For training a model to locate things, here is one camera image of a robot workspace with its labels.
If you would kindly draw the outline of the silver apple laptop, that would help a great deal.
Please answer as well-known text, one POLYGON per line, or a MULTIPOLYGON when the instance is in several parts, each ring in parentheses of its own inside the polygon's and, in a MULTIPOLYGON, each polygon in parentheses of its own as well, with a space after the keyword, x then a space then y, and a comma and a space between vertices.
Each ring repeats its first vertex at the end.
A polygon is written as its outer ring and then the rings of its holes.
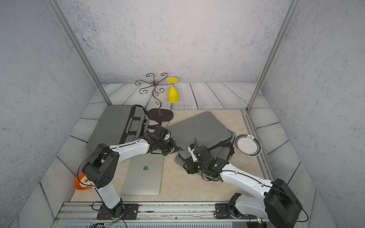
POLYGON ((161 154, 138 155, 131 159, 121 191, 122 195, 160 194, 164 156, 161 154))

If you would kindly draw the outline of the grey zippered laptop bag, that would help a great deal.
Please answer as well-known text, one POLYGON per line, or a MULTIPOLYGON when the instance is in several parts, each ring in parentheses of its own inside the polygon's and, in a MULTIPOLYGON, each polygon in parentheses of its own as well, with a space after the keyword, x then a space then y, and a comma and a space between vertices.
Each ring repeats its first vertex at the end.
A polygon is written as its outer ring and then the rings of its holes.
POLYGON ((111 105, 105 109, 88 140, 94 150, 98 145, 118 145, 137 140, 147 132, 149 119, 144 108, 136 105, 111 105))

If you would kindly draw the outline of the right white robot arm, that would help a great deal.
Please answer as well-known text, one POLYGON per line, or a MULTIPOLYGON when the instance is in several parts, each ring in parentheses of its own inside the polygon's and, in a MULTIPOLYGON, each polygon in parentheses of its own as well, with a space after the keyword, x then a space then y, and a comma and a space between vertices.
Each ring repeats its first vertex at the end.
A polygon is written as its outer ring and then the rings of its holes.
POLYGON ((205 181, 232 184, 252 195, 234 195, 229 204, 232 217, 250 214, 268 219, 277 228, 293 228, 299 222, 303 206, 288 184, 277 178, 261 179, 244 172, 227 160, 214 158, 205 146, 191 144, 180 154, 188 174, 200 174, 205 181))

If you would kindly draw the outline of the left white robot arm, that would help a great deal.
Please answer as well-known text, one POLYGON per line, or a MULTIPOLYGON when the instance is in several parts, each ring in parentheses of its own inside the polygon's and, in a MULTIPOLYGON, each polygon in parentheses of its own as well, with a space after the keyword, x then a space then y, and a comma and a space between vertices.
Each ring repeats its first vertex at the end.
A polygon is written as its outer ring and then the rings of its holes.
POLYGON ((154 132, 146 133, 132 142, 111 146, 101 143, 83 162, 82 172, 96 189, 104 206, 113 210, 123 205, 113 184, 120 162, 138 155, 151 154, 153 151, 161 151, 163 156, 167 156, 178 150, 171 132, 158 126, 154 132))

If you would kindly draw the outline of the white plate green red rim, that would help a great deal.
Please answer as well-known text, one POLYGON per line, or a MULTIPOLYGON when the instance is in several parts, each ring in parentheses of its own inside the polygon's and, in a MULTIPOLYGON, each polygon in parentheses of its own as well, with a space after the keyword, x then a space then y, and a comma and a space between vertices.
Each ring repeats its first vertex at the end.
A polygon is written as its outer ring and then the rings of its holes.
POLYGON ((234 140, 234 147, 240 154, 247 157, 257 157, 262 152, 260 141, 252 135, 237 136, 234 140))

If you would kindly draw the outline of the yellow plastic goblet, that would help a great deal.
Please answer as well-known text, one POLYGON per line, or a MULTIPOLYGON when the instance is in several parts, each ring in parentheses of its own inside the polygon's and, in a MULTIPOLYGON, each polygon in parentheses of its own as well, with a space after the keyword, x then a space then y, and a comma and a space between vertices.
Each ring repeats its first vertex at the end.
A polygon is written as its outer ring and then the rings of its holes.
POLYGON ((178 79, 176 77, 168 77, 166 81, 171 85, 168 91, 168 101, 172 104, 177 103, 179 101, 179 94, 174 84, 178 82, 178 79))

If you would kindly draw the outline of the white donut in bowl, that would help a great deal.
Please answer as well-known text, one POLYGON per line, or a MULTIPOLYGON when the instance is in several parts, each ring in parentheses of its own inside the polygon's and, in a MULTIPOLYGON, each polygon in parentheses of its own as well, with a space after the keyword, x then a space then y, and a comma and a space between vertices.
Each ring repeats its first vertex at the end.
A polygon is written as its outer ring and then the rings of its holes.
POLYGON ((84 176, 82 179, 81 179, 81 183, 84 184, 84 185, 89 185, 90 184, 90 181, 87 179, 86 176, 84 176))

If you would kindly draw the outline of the orange bowl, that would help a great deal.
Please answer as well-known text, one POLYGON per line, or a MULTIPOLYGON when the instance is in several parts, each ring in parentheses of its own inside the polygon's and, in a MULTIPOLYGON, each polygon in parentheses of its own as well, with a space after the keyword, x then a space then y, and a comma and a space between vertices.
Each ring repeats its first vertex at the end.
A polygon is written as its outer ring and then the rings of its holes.
POLYGON ((84 173, 80 173, 74 180, 74 188, 78 191, 87 190, 93 187, 92 183, 90 182, 89 185, 84 185, 81 183, 81 179, 86 176, 84 173))

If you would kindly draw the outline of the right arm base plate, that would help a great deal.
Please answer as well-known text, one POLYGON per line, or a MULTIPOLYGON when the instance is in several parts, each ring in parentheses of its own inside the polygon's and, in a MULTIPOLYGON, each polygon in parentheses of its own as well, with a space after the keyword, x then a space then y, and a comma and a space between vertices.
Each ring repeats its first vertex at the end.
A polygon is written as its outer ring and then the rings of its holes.
POLYGON ((234 206, 228 203, 216 203, 213 215, 216 219, 254 219, 253 215, 241 214, 234 206))

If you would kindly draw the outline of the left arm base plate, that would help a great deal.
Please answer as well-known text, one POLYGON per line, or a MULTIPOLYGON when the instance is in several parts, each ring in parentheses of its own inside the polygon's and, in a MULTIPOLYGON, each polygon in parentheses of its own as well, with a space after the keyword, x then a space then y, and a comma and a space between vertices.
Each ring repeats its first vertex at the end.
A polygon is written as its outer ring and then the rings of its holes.
POLYGON ((109 209, 104 204, 98 210, 97 220, 136 220, 139 204, 123 203, 116 205, 113 209, 109 209))

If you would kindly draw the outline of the left aluminium frame post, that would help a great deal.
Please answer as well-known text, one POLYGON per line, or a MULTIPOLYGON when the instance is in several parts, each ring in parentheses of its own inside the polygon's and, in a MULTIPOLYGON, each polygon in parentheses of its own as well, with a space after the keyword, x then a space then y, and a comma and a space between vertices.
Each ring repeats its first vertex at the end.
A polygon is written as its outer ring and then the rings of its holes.
POLYGON ((96 86, 97 90, 99 91, 102 99, 108 106, 112 105, 112 102, 107 95, 104 87, 102 86, 100 79, 98 78, 95 70, 93 69, 90 61, 88 60, 80 42, 78 41, 75 33, 73 32, 67 18, 65 17, 59 3, 56 0, 47 0, 47 4, 52 10, 56 20, 58 21, 59 25, 61 26, 62 30, 64 31, 65 35, 67 36, 68 40, 70 41, 72 47, 74 48, 77 56, 79 57, 81 63, 83 64, 84 68, 86 69, 89 77, 93 81, 94 85, 96 86))

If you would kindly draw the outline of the aluminium frame post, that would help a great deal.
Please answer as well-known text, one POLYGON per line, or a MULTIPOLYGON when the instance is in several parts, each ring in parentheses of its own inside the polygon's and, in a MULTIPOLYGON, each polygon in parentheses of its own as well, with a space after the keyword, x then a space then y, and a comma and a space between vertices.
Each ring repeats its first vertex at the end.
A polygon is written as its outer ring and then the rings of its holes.
POLYGON ((99 91, 102 99, 108 106, 112 105, 112 102, 107 95, 104 87, 102 86, 100 79, 98 78, 95 70, 93 69, 90 61, 88 60, 80 42, 78 41, 75 33, 73 32, 67 18, 65 17, 59 3, 56 0, 47 0, 47 4, 52 10, 56 20, 58 21, 59 25, 61 26, 62 30, 64 31, 65 35, 67 36, 68 40, 70 41, 72 47, 74 48, 77 56, 79 57, 81 63, 83 64, 84 68, 86 69, 89 77, 93 81, 94 85, 96 86, 97 90, 99 91))
POLYGON ((287 34, 288 32, 288 29, 289 29, 289 26, 293 20, 293 17, 295 15, 295 12, 298 8, 298 4, 300 3, 299 0, 292 0, 290 2, 290 5, 289 5, 289 8, 287 10, 287 13, 284 17, 284 20, 283 20, 283 23, 278 31, 278 34, 276 36, 276 39, 275 39, 275 42, 272 46, 272 49, 270 51, 270 54, 268 56, 268 59, 264 65, 264 68, 258 78, 258 81, 256 83, 256 86, 255 86, 255 89, 253 91, 253 94, 252 94, 252 97, 248 103, 248 107, 246 109, 246 111, 249 113, 253 107, 254 107, 254 104, 259 96, 259 92, 261 91, 264 83, 265 83, 265 80, 269 74, 269 71, 274 63, 274 60, 275 60, 275 57, 277 56, 278 54, 278 51, 280 49, 280 46, 285 38, 285 35, 287 34))

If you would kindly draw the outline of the front aluminium rail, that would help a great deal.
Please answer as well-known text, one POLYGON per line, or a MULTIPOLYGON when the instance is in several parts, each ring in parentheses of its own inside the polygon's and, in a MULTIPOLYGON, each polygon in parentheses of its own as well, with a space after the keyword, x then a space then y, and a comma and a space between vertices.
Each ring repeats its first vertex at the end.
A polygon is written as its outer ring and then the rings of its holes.
POLYGON ((273 228, 265 218, 216 219, 216 203, 127 202, 139 204, 136 220, 97 220, 100 202, 68 202, 61 206, 53 228, 273 228))

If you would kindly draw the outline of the right aluminium frame post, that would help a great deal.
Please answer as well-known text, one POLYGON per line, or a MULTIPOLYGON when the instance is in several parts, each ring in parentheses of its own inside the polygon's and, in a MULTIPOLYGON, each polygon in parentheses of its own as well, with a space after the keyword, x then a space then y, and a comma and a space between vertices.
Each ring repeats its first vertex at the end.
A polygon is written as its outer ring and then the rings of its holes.
POLYGON ((290 5, 289 5, 289 8, 287 10, 287 13, 284 17, 284 20, 283 20, 283 23, 278 31, 278 34, 276 36, 276 39, 275 39, 275 42, 272 46, 272 49, 270 51, 270 54, 268 56, 268 59, 264 65, 264 68, 258 78, 258 81, 256 83, 256 86, 255 86, 255 89, 253 91, 253 94, 252 94, 252 97, 248 103, 248 107, 246 109, 246 111, 249 113, 253 107, 254 107, 254 104, 259 96, 259 92, 261 91, 264 83, 265 83, 265 80, 269 74, 269 71, 274 63, 274 60, 275 60, 275 57, 277 56, 278 54, 278 51, 280 49, 280 46, 285 38, 285 35, 287 34, 288 32, 288 29, 289 29, 289 26, 293 20, 293 17, 295 15, 295 12, 298 8, 298 4, 300 3, 299 0, 292 0, 290 2, 290 5))

